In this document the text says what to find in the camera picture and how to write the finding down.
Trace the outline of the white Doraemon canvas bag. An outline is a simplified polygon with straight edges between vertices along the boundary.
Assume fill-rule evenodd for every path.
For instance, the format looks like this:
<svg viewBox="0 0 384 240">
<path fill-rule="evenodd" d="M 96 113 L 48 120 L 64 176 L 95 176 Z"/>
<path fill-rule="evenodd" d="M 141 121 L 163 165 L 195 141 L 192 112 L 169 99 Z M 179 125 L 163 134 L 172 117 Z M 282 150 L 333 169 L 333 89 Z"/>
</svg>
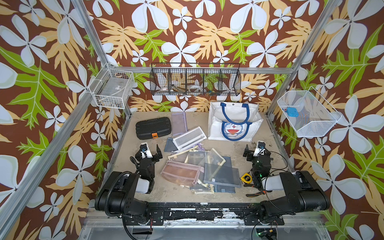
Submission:
<svg viewBox="0 0 384 240">
<path fill-rule="evenodd" d="M 251 142 L 262 122 L 263 118 L 257 104 L 211 102 L 208 139 Z"/>
</svg>

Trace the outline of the pink mesh pencil pouch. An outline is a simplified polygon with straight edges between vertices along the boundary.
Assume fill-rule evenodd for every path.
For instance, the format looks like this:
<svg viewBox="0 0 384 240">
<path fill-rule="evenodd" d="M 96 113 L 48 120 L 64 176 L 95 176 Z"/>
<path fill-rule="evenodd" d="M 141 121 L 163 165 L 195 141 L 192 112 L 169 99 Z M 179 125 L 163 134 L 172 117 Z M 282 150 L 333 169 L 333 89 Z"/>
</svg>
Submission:
<svg viewBox="0 0 384 240">
<path fill-rule="evenodd" d="M 204 167 L 199 165 L 167 161 L 161 171 L 161 175 L 171 183 L 192 187 L 198 183 L 199 176 L 204 171 Z"/>
</svg>

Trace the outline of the cream trimmed mesh pouch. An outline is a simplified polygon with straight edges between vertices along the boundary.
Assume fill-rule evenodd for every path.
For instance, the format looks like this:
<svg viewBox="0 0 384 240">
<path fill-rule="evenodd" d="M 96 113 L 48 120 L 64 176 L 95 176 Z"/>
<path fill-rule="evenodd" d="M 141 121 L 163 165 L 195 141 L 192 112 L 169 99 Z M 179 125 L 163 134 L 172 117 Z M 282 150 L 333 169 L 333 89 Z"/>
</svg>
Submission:
<svg viewBox="0 0 384 240">
<path fill-rule="evenodd" d="M 223 166 L 226 159 L 222 157 L 215 149 L 209 151 L 198 151 L 191 149 L 168 156 L 168 160 L 204 167 L 205 164 Z"/>
</svg>

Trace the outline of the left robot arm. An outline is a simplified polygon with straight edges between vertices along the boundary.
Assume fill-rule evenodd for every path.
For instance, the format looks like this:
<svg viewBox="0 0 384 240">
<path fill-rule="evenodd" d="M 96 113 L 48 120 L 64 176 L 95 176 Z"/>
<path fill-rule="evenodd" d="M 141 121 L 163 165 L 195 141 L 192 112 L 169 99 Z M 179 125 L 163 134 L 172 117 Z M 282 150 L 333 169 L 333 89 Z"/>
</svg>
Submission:
<svg viewBox="0 0 384 240">
<path fill-rule="evenodd" d="M 109 217 L 148 219 L 148 203 L 135 199 L 135 194 L 151 193 L 155 184 L 155 164 L 162 158 L 158 146 L 152 154 L 147 143 L 141 144 L 135 156 L 130 157 L 136 171 L 112 172 L 95 199 L 95 209 Z"/>
</svg>

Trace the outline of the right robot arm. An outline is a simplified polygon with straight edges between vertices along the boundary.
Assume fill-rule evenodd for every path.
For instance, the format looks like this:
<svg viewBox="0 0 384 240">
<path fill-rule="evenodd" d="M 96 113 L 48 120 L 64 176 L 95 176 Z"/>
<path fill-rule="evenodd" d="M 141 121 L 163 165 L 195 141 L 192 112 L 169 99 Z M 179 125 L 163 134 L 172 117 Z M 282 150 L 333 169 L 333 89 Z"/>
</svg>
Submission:
<svg viewBox="0 0 384 240">
<path fill-rule="evenodd" d="M 258 205 L 257 216 L 260 220 L 282 215 L 294 215 L 303 212 L 318 212 L 329 209 L 330 198 L 307 171 L 289 172 L 282 169 L 273 169 L 271 152 L 260 142 L 259 146 L 251 151 L 245 147 L 243 157 L 252 163 L 250 176 L 252 184 L 259 190 L 253 196 L 266 196 L 272 191 L 284 191 L 285 195 L 277 199 L 267 198 Z"/>
</svg>

